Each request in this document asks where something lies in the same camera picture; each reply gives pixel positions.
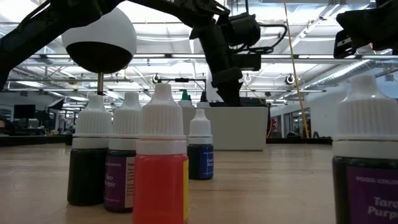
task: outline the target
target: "computer monitor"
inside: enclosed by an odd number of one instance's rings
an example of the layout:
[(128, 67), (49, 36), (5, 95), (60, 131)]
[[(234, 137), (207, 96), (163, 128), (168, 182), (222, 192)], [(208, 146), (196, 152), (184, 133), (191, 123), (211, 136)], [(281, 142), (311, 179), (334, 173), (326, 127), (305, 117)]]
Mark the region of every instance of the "computer monitor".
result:
[(35, 118), (36, 105), (14, 105), (14, 118)]

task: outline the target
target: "bottle label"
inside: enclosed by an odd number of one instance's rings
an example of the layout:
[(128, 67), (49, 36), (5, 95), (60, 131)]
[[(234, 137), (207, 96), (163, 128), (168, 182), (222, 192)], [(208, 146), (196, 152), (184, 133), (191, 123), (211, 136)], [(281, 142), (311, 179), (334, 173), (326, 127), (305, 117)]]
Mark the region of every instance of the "bottle label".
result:
[(189, 195), (189, 187), (188, 187), (188, 160), (183, 162), (183, 197), (184, 197), (184, 205), (183, 205), (183, 219), (186, 222), (188, 220), (188, 209), (189, 209), (189, 202), (188, 202), (188, 195)]
[(398, 223), (398, 170), (347, 167), (351, 224)]
[(132, 208), (135, 157), (106, 157), (104, 205)]
[(214, 149), (213, 146), (200, 150), (200, 178), (212, 178), (214, 174)]

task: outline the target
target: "paint bottle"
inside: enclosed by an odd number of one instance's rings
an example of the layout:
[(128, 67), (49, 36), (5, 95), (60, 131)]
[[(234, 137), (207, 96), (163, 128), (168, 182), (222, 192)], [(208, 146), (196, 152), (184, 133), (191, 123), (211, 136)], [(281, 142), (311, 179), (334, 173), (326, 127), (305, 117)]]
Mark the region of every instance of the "paint bottle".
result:
[(337, 224), (398, 223), (398, 104), (354, 77), (333, 142)]
[(188, 135), (189, 179), (210, 180), (214, 175), (214, 147), (211, 124), (205, 110), (197, 109)]
[(134, 181), (134, 224), (184, 224), (188, 219), (188, 156), (182, 109), (169, 84), (155, 85), (142, 107)]
[(210, 104), (207, 102), (206, 92), (203, 91), (200, 96), (200, 102), (197, 105), (197, 108), (209, 108)]
[(113, 113), (113, 134), (105, 160), (104, 208), (131, 212), (134, 193), (134, 161), (141, 119), (139, 94), (127, 92)]
[(104, 98), (91, 95), (79, 113), (69, 164), (68, 202), (71, 205), (97, 205), (104, 200), (105, 156), (112, 130), (112, 114)]
[(182, 98), (178, 102), (178, 105), (180, 105), (181, 107), (192, 107), (192, 102), (189, 100), (187, 90), (182, 91)]

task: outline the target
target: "table surface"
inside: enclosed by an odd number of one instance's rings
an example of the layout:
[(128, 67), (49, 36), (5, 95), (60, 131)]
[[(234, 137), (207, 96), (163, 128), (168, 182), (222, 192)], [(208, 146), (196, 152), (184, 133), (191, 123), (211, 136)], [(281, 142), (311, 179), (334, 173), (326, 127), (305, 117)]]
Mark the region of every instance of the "table surface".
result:
[[(0, 148), (1, 224), (132, 223), (102, 205), (67, 203), (70, 148)], [(267, 145), (216, 152), (215, 178), (189, 182), (189, 224), (335, 223), (331, 146)]]

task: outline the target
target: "orange paint bottle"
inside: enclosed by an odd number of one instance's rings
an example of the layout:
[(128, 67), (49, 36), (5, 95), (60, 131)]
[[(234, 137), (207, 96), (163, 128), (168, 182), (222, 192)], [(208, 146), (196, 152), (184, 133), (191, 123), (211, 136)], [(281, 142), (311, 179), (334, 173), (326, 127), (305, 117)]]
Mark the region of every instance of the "orange paint bottle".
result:
[(142, 108), (134, 179), (134, 224), (188, 220), (188, 156), (182, 109), (169, 84), (156, 84)]

